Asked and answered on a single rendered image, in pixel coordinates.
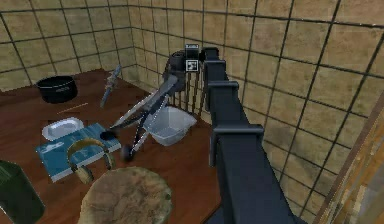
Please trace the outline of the grey knife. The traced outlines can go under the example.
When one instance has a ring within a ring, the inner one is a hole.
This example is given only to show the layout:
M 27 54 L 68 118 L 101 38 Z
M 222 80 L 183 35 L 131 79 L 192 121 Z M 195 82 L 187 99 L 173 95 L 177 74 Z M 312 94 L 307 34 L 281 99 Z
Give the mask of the grey knife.
M 107 78 L 107 82 L 105 85 L 105 92 L 100 102 L 100 107 L 103 108 L 108 96 L 112 92 L 113 88 L 117 85 L 117 77 L 121 72 L 121 65 L 118 64 L 115 70 L 113 71 L 112 75 Z

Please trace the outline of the black round pot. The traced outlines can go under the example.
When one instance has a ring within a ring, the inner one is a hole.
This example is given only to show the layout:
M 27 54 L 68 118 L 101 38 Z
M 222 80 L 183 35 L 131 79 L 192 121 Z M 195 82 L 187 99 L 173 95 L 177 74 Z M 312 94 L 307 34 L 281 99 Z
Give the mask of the black round pot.
M 65 103 L 74 99 L 77 94 L 77 85 L 72 76 L 51 76 L 36 83 L 42 99 L 51 104 Z

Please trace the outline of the white oval plate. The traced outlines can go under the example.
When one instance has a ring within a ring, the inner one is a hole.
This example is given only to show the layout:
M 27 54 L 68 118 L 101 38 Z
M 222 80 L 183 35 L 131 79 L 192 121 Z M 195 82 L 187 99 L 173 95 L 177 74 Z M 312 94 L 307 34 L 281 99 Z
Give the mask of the white oval plate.
M 83 122 L 75 117 L 69 117 L 51 123 L 42 129 L 42 136 L 48 141 L 56 140 L 84 127 Z

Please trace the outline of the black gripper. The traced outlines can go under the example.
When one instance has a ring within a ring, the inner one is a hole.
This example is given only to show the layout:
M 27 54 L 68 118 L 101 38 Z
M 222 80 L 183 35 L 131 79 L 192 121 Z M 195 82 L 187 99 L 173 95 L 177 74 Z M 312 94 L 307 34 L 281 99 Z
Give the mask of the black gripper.
M 161 109 L 167 104 L 169 94 L 182 92 L 186 85 L 185 52 L 183 50 L 172 53 L 166 63 L 162 78 L 164 83 L 143 100 L 134 105 L 114 125 L 100 134 L 103 140 L 116 137 L 119 130 L 137 124 L 134 141 L 121 148 L 121 158 L 131 161 L 136 152 L 149 136 L 149 130 L 155 123 Z

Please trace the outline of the brown wooden door frame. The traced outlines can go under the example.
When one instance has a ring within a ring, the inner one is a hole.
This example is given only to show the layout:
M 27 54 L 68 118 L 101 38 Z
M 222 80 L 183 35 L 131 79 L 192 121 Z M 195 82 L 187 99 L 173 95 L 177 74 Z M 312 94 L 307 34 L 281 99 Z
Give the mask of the brown wooden door frame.
M 334 181 L 313 224 L 384 224 L 384 183 L 363 206 L 363 194 L 384 168 L 384 91 Z

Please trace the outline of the thin wooden pencil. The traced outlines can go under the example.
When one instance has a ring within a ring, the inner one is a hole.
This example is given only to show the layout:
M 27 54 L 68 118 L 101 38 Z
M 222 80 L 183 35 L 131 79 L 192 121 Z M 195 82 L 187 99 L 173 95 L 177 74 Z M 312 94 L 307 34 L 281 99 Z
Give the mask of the thin wooden pencil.
M 60 112 L 57 112 L 57 114 L 66 113 L 66 112 L 68 112 L 68 111 L 72 111 L 72 110 L 74 110 L 74 109 L 84 107 L 84 106 L 86 106 L 86 105 L 88 105 L 88 103 L 83 103 L 83 104 L 80 104 L 80 105 L 77 105 L 77 106 L 74 106 L 74 107 L 71 107 L 71 108 L 62 110 L 62 111 L 60 111 Z

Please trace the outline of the dark green box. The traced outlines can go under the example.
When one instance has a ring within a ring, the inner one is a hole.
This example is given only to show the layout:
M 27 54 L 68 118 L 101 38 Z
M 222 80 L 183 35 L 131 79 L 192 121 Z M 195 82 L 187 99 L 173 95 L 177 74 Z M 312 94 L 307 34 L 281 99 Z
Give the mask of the dark green box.
M 0 160 L 0 208 L 14 224 L 36 224 L 45 206 L 23 169 Z

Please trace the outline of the blue book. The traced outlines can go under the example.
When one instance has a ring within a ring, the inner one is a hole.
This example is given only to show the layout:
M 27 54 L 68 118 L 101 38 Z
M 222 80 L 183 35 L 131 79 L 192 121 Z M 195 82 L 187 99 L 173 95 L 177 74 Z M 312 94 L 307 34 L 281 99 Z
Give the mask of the blue book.
M 116 138 L 101 139 L 100 134 L 104 131 L 101 124 L 94 123 L 38 146 L 35 151 L 51 180 L 56 182 L 72 173 L 78 173 L 83 183 L 89 183 L 93 176 L 85 172 L 87 165 L 102 157 L 107 162 L 107 168 L 113 168 L 112 153 L 121 148 L 121 143 Z

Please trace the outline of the gold headphones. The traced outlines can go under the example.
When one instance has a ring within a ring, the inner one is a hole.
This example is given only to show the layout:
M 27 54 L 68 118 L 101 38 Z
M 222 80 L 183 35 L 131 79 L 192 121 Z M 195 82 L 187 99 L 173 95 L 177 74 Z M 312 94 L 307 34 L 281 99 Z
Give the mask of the gold headphones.
M 97 152 L 95 155 L 91 157 L 87 157 L 87 155 L 85 155 L 84 153 L 84 148 L 92 147 L 92 146 L 99 147 L 101 151 Z M 85 155 L 87 158 L 81 162 L 75 163 L 74 161 L 71 160 L 71 158 L 77 152 L 80 152 L 82 156 Z M 108 170 L 111 170 L 112 168 L 115 167 L 115 159 L 111 154 L 111 152 L 109 151 L 108 147 L 97 139 L 84 138 L 84 139 L 78 140 L 68 148 L 66 153 L 67 163 L 70 169 L 72 170 L 73 173 L 75 173 L 78 176 L 78 178 L 84 184 L 89 184 L 94 180 L 92 171 L 89 168 L 87 168 L 87 165 L 89 163 L 96 161 L 99 155 L 103 156 L 106 168 Z

